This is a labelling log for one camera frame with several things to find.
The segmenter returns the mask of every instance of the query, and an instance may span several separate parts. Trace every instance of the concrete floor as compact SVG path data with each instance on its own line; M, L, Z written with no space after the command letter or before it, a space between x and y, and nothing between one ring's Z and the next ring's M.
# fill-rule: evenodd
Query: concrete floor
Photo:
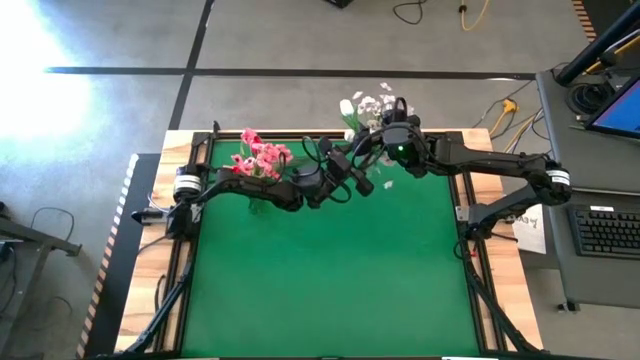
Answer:
M586 38L569 0L494 0L473 32L459 29L457 3L429 1L419 26L397 20L401 1L355 0L339 11L320 0L217 0L199 67L534 72L571 60ZM0 118L0 199L29 223L42 206L76 215L80 258L50 257L34 302L58 305L25 316L16 355L73 356L124 172L133 153L159 152L180 86L178 76L44 75L43 66L184 67L204 0L3 2L0 39L8 49ZM469 4L475 16L480 2ZM407 11L407 16L416 15ZM181 129L335 128L338 101L378 93L381 79L196 77ZM496 98L522 82L388 80L426 127L470 127ZM517 119L539 108L535 84L515 96ZM488 116L489 126L498 111ZM544 132L541 122L540 131ZM502 149L510 136L498 139ZM545 152L528 134L519 150ZM517 182L505 181L505 191ZM51 225L42 229L54 234ZM584 306L557 314L553 270L527 270L546 347L571 355L631 359L640 353L640 311ZM34 334L39 321L57 326Z

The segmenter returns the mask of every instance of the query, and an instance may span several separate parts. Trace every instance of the wooden table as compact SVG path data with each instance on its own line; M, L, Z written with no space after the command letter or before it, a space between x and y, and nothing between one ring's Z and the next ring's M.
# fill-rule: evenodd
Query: wooden table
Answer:
M471 149L492 150L489 133L486 129L434 129L425 131L461 131L465 145ZM310 133L311 130L295 130ZM173 180L176 168L188 162L191 140L197 131L168 131L162 148L162 156L158 166L152 198L160 206L172 205ZM478 203L490 203L500 198L502 183L498 176L472 174L473 187ZM464 185L458 179L460 197L465 198ZM498 224L494 232L513 236L511 226ZM140 246L143 246L164 234L164 225L146 227ZM542 348L542 340L538 332L533 306L529 297L527 282L520 262L515 242L493 237L486 242L491 265L491 272L500 306L522 332L525 338L538 348ZM156 246L146 249L137 258L131 280L127 304L120 325L116 351L124 350L131 345L148 325L154 314L154 294L158 279L166 272L171 253L171 242L162 241ZM175 331L176 313L169 318L165 348L172 347ZM488 337L489 347L495 347L495 339L491 336L492 323L486 308L483 307L483 322Z

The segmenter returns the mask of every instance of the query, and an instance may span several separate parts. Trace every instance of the computer monitor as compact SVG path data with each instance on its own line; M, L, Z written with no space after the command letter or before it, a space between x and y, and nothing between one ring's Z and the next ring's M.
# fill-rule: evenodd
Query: computer monitor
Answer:
M622 89L593 115L588 130L640 139L640 76Z

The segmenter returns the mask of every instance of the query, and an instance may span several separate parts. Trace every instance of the green table surface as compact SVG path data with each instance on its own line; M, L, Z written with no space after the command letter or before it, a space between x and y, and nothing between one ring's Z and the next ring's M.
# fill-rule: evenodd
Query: green table surface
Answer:
M299 142L285 143L304 154ZM218 142L212 165L231 164L238 150L238 142ZM453 256L448 178L378 168L369 197L354 189L347 204L317 210L265 204L252 213L249 199L234 194L210 201L182 355L478 355Z

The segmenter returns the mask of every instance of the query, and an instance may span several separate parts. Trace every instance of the keyboard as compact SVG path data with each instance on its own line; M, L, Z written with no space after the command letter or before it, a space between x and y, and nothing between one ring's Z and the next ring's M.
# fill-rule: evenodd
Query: keyboard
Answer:
M578 255L640 260L640 208L573 205L568 212Z

